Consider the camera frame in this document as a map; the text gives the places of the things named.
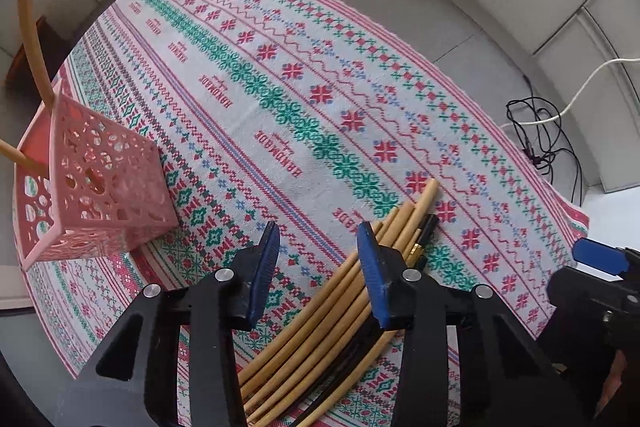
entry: embroidered tablecloth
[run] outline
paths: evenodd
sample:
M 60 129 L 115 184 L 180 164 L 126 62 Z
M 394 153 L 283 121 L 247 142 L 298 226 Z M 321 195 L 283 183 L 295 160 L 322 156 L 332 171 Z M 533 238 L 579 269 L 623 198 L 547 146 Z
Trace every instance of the embroidered tablecloth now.
M 74 375 L 145 283 L 196 283 L 270 219 L 280 256 L 263 319 L 235 334 L 239 367 L 353 250 L 361 220 L 415 201 L 432 176 L 441 188 L 430 273 L 462 289 L 490 284 L 532 335 L 553 309 L 549 276 L 586 233 L 586 217 L 455 83 L 338 0 L 117 0 L 57 81 L 158 143 L 180 219 L 138 251 L 28 272 L 38 315 Z M 183 331 L 185 425 L 187 343 Z M 397 337 L 322 421 L 386 425 L 401 351 Z M 457 363 L 451 339 L 451 422 Z

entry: floor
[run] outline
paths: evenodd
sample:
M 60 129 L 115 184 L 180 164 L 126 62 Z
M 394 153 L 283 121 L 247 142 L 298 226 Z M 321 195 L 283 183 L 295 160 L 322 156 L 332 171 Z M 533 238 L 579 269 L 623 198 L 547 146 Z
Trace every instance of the floor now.
M 448 0 L 342 0 L 411 44 L 481 105 L 498 124 L 507 122 L 505 104 L 529 96 L 521 72 L 496 44 Z M 33 107 L 21 107 L 0 96 L 2 137 L 17 142 Z M 530 115 L 516 115 L 530 118 Z M 12 166 L 0 156 L 0 193 L 10 201 Z M 573 159 L 560 156 L 554 185 L 570 197 L 574 183 Z M 12 224 L 0 219 L 0 233 L 12 237 Z M 0 249 L 0 266 L 15 264 L 11 241 Z M 35 315 L 0 316 L 0 351 L 42 412 L 52 417 L 70 376 L 57 359 Z

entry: red snowflake motif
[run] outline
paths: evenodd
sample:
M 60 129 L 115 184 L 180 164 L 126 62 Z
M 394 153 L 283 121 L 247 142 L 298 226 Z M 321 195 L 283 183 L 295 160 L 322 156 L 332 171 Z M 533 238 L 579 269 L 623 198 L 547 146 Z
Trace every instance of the red snowflake motif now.
M 500 266 L 500 254 L 490 253 L 485 255 L 482 262 L 484 263 L 482 270 L 485 272 L 497 272 Z
M 232 30 L 236 27 L 236 20 L 235 19 L 229 19 L 226 21 L 222 21 L 222 24 L 220 25 L 220 29 L 224 32 L 227 30 Z
M 521 293 L 516 299 L 516 309 L 521 310 L 523 308 L 526 308 L 527 306 L 529 306 L 529 294 Z
M 211 10 L 209 13 L 207 13 L 207 18 L 205 20 L 206 21 L 215 20 L 218 17 L 220 17 L 220 10 Z
M 334 96 L 331 93 L 331 86 L 311 86 L 311 103 L 333 103 Z
M 284 80 L 299 80 L 302 78 L 302 63 L 284 64 L 281 77 Z
M 529 310 L 529 316 L 527 317 L 527 324 L 531 324 L 538 320 L 538 308 L 533 308 Z
M 480 229 L 465 229 L 462 231 L 462 246 L 465 249 L 475 250 L 480 246 Z
M 405 174 L 407 194 L 415 194 L 416 192 L 422 192 L 423 188 L 427 185 L 426 172 L 407 171 Z
M 455 201 L 436 201 L 436 212 L 438 213 L 438 219 L 443 223 L 456 222 Z
M 363 111 L 342 111 L 340 113 L 342 117 L 342 130 L 343 131 L 355 131 L 363 132 L 364 125 L 364 112 Z
M 275 44 L 262 44 L 258 46 L 258 60 L 265 60 L 266 58 L 275 58 L 278 47 Z
M 510 293 L 516 291 L 516 280 L 518 279 L 515 275 L 505 275 L 502 278 L 502 293 Z
M 241 32 L 238 35 L 238 44 L 245 44 L 246 42 L 251 42 L 254 40 L 255 32 L 253 30 L 248 32 Z
M 396 148 L 398 145 L 395 141 L 389 140 L 385 142 L 383 140 L 376 140 L 373 142 L 374 149 L 376 152 L 373 155 L 373 160 L 382 163 L 382 162 L 391 162 L 396 163 L 398 161 L 398 154 L 396 153 Z

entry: pink basket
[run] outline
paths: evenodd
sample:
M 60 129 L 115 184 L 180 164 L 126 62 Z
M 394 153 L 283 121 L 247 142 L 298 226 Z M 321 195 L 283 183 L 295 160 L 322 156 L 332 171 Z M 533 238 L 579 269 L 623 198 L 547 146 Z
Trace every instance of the pink basket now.
M 15 165 L 14 230 L 23 270 L 36 261 L 114 255 L 178 225 L 158 147 L 64 94 L 40 105 L 18 149 L 50 180 Z

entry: black cable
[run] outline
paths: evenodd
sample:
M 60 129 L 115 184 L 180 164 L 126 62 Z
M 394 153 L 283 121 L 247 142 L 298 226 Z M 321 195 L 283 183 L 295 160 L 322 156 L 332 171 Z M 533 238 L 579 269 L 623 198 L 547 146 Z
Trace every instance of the black cable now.
M 529 158 L 529 161 L 533 164 L 536 170 L 540 173 L 540 175 L 545 176 L 549 183 L 553 185 L 554 183 L 554 161 L 558 157 L 558 153 L 567 153 L 574 158 L 575 161 L 575 178 L 574 178 L 574 186 L 572 188 L 571 193 L 571 202 L 574 203 L 576 188 L 578 186 L 578 180 L 580 181 L 580 189 L 579 189 L 579 204 L 582 204 L 583 198 L 583 185 L 584 185 L 584 176 L 582 174 L 582 165 L 580 164 L 580 160 L 575 153 L 574 147 L 571 144 L 571 141 L 568 139 L 566 133 L 562 129 L 562 117 L 560 117 L 560 111 L 558 107 L 543 98 L 542 96 L 535 96 L 533 92 L 533 86 L 529 79 L 524 76 L 524 79 L 529 86 L 530 96 L 526 98 L 521 98 L 517 100 L 510 100 L 506 104 L 506 116 L 507 120 L 513 125 L 513 130 L 520 142 L 521 149 Z M 542 102 L 543 105 L 547 107 L 536 107 L 536 101 Z M 558 115 L 558 119 L 553 122 L 556 134 L 553 136 L 553 131 L 549 131 L 546 127 L 547 124 L 540 124 L 536 126 L 536 137 L 539 151 L 536 151 L 536 145 L 531 142 L 527 132 L 524 129 L 524 126 L 521 125 L 513 116 L 514 107 L 517 108 L 528 108 L 533 114 L 534 121 L 546 120 L 546 118 L 551 118 L 555 115 Z M 563 138 L 568 147 L 560 147 L 557 146 L 558 140 Z

